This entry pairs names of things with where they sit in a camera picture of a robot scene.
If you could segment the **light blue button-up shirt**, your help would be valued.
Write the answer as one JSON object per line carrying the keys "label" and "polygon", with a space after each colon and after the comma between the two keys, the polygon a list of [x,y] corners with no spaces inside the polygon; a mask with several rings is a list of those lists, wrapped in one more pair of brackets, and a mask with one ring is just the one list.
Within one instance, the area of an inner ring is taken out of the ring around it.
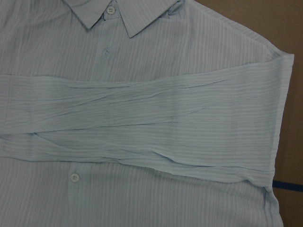
{"label": "light blue button-up shirt", "polygon": [[1,226],[281,227],[293,63],[194,0],[1,1]]}

